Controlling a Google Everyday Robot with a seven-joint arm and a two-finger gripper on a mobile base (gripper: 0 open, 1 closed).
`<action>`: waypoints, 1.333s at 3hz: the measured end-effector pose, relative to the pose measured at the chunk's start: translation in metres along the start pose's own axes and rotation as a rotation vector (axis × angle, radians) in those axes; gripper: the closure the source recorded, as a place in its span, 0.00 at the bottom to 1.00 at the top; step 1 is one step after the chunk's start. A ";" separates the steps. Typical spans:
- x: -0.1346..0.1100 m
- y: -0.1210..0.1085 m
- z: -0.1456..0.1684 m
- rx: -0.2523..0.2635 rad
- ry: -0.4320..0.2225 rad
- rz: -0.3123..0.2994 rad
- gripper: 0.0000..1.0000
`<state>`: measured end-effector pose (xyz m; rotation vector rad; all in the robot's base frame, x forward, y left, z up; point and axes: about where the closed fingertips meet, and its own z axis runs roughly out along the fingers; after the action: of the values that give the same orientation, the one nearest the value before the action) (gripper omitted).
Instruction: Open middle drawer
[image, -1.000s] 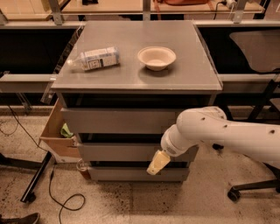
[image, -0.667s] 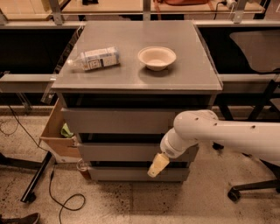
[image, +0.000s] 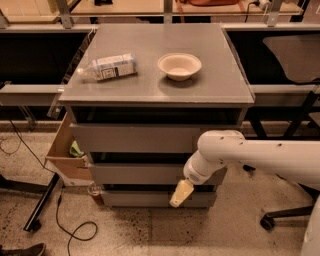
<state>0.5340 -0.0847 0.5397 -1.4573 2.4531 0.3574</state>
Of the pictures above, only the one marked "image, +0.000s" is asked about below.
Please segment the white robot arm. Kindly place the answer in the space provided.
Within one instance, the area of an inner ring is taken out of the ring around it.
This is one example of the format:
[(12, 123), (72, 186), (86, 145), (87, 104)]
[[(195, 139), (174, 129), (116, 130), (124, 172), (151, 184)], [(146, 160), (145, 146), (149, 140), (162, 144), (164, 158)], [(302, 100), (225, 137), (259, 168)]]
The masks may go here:
[(197, 151), (183, 168), (184, 178), (171, 197), (180, 206), (196, 185), (205, 183), (216, 171), (239, 162), (320, 191), (320, 142), (306, 140), (248, 140), (236, 130), (210, 130), (197, 142)]

